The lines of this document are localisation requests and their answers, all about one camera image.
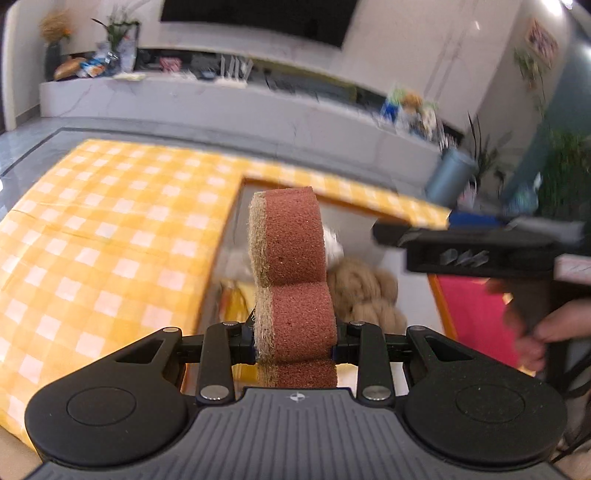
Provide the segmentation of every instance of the checkered cloth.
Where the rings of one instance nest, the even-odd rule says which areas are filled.
[[[0,223],[0,426],[30,445],[24,411],[41,387],[163,327],[196,331],[244,179],[447,222],[445,209],[278,163],[86,141]]]

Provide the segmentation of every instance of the television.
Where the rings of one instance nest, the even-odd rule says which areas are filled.
[[[166,0],[162,22],[264,28],[340,47],[358,0]]]

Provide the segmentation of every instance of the gray floor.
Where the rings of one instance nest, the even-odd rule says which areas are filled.
[[[0,219],[16,204],[27,190],[56,162],[88,138],[123,140],[139,143],[188,147],[198,150],[235,153],[241,156],[314,168],[337,175],[389,188],[407,195],[421,197],[421,192],[404,182],[387,178],[382,172],[352,164],[314,159],[306,163],[269,155],[259,148],[256,140],[228,138],[218,132],[204,132],[179,125],[156,124],[100,118],[37,118],[0,136]],[[230,148],[241,145],[243,148]]]

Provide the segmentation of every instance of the screw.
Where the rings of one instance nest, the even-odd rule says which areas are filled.
[[[208,385],[203,387],[200,393],[205,400],[219,401],[226,398],[230,391],[222,385]]]
[[[368,400],[386,400],[387,398],[390,398],[390,395],[392,395],[390,389],[381,385],[372,385],[363,389],[363,396]]]

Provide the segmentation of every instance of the red sponge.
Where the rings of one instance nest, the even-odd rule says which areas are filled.
[[[250,213],[261,380],[283,388],[335,387],[336,322],[316,196],[310,187],[257,193]]]

